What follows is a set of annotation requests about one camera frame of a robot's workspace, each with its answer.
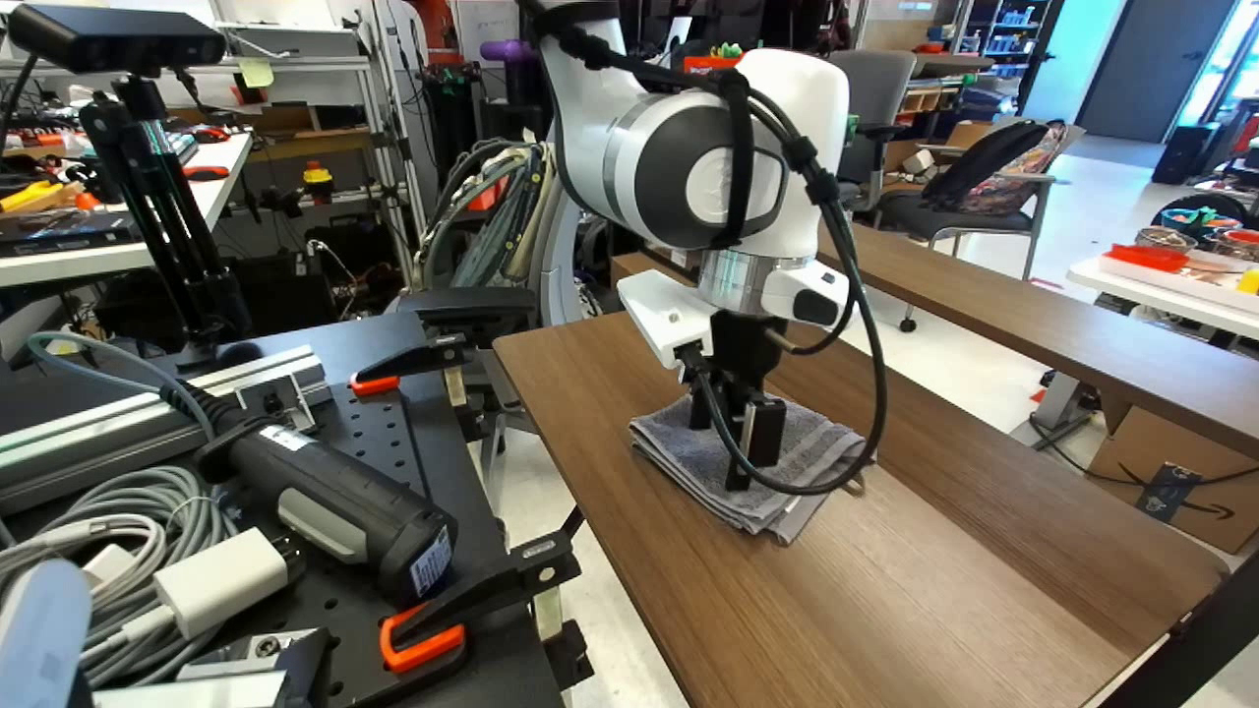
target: gray cloth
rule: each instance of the gray cloth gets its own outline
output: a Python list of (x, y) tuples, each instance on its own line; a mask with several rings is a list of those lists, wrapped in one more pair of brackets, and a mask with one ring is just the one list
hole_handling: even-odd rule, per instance
[[(635, 445), (697, 504), (705, 504), (725, 521), (790, 542), (806, 519), (826, 504), (826, 495), (784, 495), (751, 481), (748, 490), (727, 490), (734, 452), (721, 445), (718, 427), (688, 427), (694, 399), (683, 397), (669, 409), (645, 411), (629, 422)], [(836, 468), (850, 465), (864, 448), (864, 437), (787, 399), (787, 432), (780, 465), (769, 477), (784, 485), (815, 485)]]

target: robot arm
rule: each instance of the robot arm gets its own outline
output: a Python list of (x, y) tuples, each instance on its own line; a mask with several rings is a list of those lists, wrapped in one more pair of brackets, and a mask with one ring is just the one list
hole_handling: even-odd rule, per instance
[[(618, 5), (536, 0), (544, 26), (582, 26), (622, 52)], [(748, 317), (806, 317), (836, 325), (847, 278), (815, 260), (820, 209), (784, 145), (757, 124), (743, 232), (721, 243), (734, 200), (734, 120), (710, 89), (651, 93), (629, 72), (589, 72), (557, 36), (540, 40), (558, 106), (565, 181), (575, 200), (639, 234), (701, 250), (697, 312)], [(847, 131), (847, 74), (799, 52), (748, 52), (739, 74), (784, 106), (824, 167), (839, 163)]]

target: white table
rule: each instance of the white table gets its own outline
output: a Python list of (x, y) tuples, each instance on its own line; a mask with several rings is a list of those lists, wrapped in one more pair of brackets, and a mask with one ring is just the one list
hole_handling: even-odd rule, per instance
[(1218, 330), (1227, 330), (1227, 334), (1259, 337), (1259, 314), (1239, 312), (1239, 305), (1224, 305), (1224, 301), (1212, 301), (1212, 297), (1191, 297), (1184, 292), (1156, 287), (1153, 278), (1127, 278), (1121, 272), (1107, 266), (1101, 260), (1107, 257), (1075, 263), (1067, 272), (1067, 278), (1083, 284), (1083, 287), (1100, 287), (1100, 292), (1107, 292), (1114, 297), (1130, 297), (1138, 305), (1153, 305), (1153, 312), (1165, 312), (1165, 314), (1177, 314), (1177, 317), (1191, 317), (1201, 325), (1218, 325)]
[[(195, 200), (210, 226), (222, 225), (226, 204), (235, 187), (235, 177), (247, 156), (247, 135), (233, 135), (230, 141), (204, 141), (199, 145), (189, 163), (226, 163), (226, 181), (195, 181)], [(54, 284), (54, 278), (87, 278), (87, 276), (109, 276), (109, 272), (140, 272), (154, 266), (145, 241), (119, 243), (119, 249), (81, 249), (81, 250), (41, 250), (41, 257), (3, 257), (0, 260), (0, 287), (23, 287), (23, 284)]]

